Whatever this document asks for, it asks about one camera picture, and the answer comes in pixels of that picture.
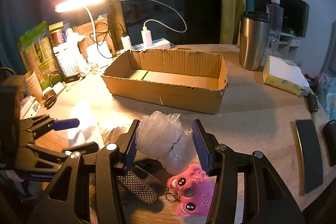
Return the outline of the white towel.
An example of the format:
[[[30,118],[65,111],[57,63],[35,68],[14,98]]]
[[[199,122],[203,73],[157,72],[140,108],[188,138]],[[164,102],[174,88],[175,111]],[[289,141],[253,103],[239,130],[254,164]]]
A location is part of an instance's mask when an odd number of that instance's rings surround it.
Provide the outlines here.
[[[104,147],[98,123],[92,113],[88,101],[82,100],[71,109],[70,118],[77,118],[80,124],[67,130],[69,146],[74,147],[85,143],[95,142],[98,148]]]

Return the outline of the clear bubble wrap bundle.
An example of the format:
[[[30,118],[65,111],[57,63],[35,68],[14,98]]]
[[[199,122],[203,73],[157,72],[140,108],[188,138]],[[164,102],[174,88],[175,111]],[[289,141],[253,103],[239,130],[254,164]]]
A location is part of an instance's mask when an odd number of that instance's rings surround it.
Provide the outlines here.
[[[136,149],[173,175],[187,170],[196,156],[192,129],[183,127],[180,116],[160,111],[144,115],[135,136]]]

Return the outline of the pink plush toy keychain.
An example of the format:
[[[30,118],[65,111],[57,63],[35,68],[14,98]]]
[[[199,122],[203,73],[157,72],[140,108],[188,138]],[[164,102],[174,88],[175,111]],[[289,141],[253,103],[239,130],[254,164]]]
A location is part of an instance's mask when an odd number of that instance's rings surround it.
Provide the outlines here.
[[[214,184],[198,164],[167,180],[167,188],[177,199],[176,215],[180,217],[209,214],[213,200]]]

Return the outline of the stack of paper cups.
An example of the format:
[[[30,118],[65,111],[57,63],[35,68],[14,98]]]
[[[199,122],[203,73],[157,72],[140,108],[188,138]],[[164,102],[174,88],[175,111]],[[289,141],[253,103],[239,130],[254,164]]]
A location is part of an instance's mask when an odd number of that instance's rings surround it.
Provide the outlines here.
[[[35,97],[38,102],[42,101],[42,88],[34,70],[31,70],[25,74],[24,86],[29,95]]]

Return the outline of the black phone on table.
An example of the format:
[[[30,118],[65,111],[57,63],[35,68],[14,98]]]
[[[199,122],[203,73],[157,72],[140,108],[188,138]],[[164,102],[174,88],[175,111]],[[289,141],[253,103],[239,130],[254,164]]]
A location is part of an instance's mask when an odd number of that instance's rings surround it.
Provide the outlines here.
[[[323,160],[315,124],[311,119],[295,120],[302,161],[303,193],[308,194],[323,183]]]

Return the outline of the green paper cup package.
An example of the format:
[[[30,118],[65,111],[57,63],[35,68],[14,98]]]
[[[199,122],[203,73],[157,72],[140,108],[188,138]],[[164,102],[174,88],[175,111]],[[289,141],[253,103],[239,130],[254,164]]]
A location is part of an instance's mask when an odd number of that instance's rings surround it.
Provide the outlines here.
[[[42,88],[51,86],[52,73],[60,68],[54,54],[49,27],[44,20],[19,38],[17,47],[27,72],[34,71]]]

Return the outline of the black object at edge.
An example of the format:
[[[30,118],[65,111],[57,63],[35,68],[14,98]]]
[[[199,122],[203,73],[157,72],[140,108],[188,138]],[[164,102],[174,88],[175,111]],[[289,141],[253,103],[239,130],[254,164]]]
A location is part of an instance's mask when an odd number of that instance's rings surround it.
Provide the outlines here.
[[[329,155],[330,166],[336,165],[336,135],[335,135],[335,119],[330,120],[322,129],[323,137],[326,141],[327,151]]]

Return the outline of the red tin can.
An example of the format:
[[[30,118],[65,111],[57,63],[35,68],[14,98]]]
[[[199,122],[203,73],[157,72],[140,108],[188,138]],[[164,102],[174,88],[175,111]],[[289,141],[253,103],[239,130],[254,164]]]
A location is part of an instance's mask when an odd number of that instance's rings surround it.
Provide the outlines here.
[[[60,44],[64,43],[63,31],[61,29],[56,29],[50,31],[50,38],[53,47],[57,47]]]

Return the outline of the black car key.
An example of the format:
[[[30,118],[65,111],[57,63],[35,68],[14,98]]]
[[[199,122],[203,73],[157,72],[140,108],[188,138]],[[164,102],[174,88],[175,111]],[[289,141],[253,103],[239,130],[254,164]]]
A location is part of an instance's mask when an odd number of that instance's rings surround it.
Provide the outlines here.
[[[303,91],[301,94],[298,95],[298,97],[306,98],[308,110],[311,114],[316,113],[318,111],[317,97],[313,93]]]

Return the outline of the brown cardboard box behind lamp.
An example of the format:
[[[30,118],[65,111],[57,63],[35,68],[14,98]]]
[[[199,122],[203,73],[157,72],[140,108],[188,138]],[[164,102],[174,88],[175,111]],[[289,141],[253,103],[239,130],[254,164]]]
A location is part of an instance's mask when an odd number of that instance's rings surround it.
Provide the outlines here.
[[[95,30],[96,30],[96,39],[100,43],[102,41],[106,41],[108,44],[109,50],[115,54],[116,49],[113,43],[112,38],[110,37],[110,34],[106,32],[108,31],[108,19],[107,18],[102,18],[94,21],[95,24]],[[78,48],[80,53],[87,58],[87,52],[86,49],[87,47],[94,45],[93,41],[93,29],[92,29],[92,23],[86,23],[81,26],[75,27],[72,29],[73,32],[78,33],[79,35],[84,35],[85,38],[78,42]]]

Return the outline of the white charger left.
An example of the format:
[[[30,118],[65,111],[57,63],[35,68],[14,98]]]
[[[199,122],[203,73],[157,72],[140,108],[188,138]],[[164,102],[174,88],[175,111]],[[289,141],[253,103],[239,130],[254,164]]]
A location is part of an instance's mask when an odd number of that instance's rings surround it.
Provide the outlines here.
[[[124,50],[131,50],[132,49],[132,45],[131,45],[131,41],[130,41],[130,36],[128,35],[123,35],[121,37],[121,42],[123,45]]]

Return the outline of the white charger right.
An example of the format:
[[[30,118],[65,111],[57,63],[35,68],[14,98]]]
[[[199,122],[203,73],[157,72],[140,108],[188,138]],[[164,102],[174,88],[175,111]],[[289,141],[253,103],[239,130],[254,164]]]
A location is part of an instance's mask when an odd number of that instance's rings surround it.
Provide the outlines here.
[[[145,46],[151,46],[152,45],[151,31],[148,30],[146,26],[142,27],[141,35],[143,44]]]

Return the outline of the yellow tissue pack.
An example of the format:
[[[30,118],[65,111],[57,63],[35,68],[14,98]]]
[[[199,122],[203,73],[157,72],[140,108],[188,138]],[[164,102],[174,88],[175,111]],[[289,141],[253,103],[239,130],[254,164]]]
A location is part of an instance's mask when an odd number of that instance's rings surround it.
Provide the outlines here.
[[[266,58],[262,78],[264,84],[297,96],[309,89],[309,83],[297,65],[275,56]]]

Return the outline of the white power strip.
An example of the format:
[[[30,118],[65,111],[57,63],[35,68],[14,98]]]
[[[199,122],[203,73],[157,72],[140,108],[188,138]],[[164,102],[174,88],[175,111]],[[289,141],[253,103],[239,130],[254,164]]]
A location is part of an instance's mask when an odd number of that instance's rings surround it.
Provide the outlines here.
[[[164,39],[157,39],[157,40],[153,40],[152,44],[149,46],[146,46],[145,44],[138,44],[135,46],[132,46],[132,50],[134,51],[145,51],[148,49],[160,49],[160,50],[169,50],[171,48],[171,43]]]

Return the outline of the black monitor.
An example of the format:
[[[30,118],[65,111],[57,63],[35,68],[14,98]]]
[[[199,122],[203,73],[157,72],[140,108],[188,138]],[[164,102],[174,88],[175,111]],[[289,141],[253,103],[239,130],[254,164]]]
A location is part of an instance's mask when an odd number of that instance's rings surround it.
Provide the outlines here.
[[[270,0],[254,0],[254,10],[266,12],[266,5],[269,3]],[[280,6],[284,9],[282,32],[304,38],[309,19],[309,5],[302,0],[280,0]]]

